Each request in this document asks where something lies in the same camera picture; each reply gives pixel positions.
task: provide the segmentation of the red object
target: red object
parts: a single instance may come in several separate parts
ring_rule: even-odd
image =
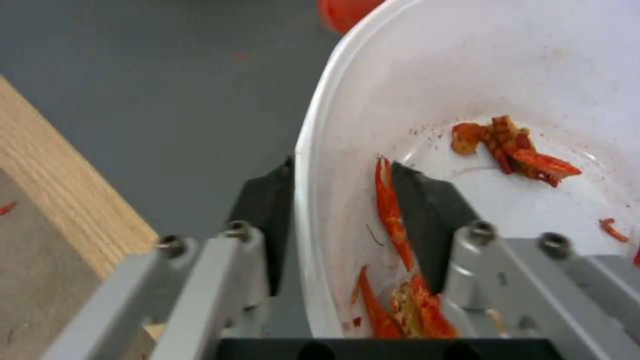
[[[620,234],[617,230],[613,228],[613,226],[611,226],[611,224],[616,222],[613,218],[601,219],[599,220],[599,222],[600,222],[600,228],[605,233],[613,236],[616,240],[620,241],[621,243],[626,243],[629,241],[629,238]]]
[[[638,247],[638,252],[636,252],[636,257],[634,258],[634,265],[640,268],[640,247]]]
[[[334,31],[346,33],[384,0],[318,0],[320,18]]]
[[[391,165],[389,160],[384,157],[378,158],[375,182],[380,221],[387,229],[391,242],[394,244],[398,255],[400,255],[406,271],[411,271],[413,268],[413,252],[409,245],[409,239],[400,214],[396,190],[392,183]]]
[[[385,308],[380,304],[373,293],[369,278],[367,277],[366,265],[360,269],[356,289],[353,294],[351,294],[351,305],[353,305],[355,300],[357,300],[358,292],[362,293],[362,300],[364,302],[364,307],[367,309],[367,313],[369,314],[369,321],[371,322],[374,337],[376,339],[402,338],[402,334],[396,327],[393,319],[389,314],[387,314]]]
[[[7,215],[9,214],[9,212],[11,212],[11,210],[13,210],[13,208],[15,208],[15,206],[18,203],[15,201],[11,201],[10,203],[8,203],[7,205],[3,206],[0,208],[0,217],[3,215]]]

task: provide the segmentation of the red debris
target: red debris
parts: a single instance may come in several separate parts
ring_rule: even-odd
[[[0,217],[9,214],[17,204],[17,202],[11,201],[7,205],[0,207]]]
[[[638,252],[634,257],[634,265],[640,268],[640,247],[638,247]]]
[[[613,236],[616,240],[620,241],[621,243],[626,243],[629,241],[629,238],[620,234],[617,230],[613,228],[613,226],[611,226],[611,224],[616,222],[613,218],[601,219],[599,220],[599,222],[600,222],[600,228],[605,233]]]

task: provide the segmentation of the red stain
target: red stain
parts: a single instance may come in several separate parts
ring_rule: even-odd
[[[0,207],[0,217],[3,215],[7,215],[11,212],[11,210],[13,210],[13,208],[15,208],[15,206],[18,203],[15,201],[11,201],[10,203],[8,203],[7,205],[4,205],[2,207]]]
[[[634,265],[640,268],[640,247],[638,247],[638,252],[634,258]]]
[[[234,60],[237,63],[248,63],[251,62],[253,56],[250,53],[245,53],[244,51],[234,51]]]

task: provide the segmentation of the wooden plank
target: wooden plank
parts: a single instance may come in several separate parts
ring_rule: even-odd
[[[156,232],[2,76],[0,168],[101,279],[153,248]]]

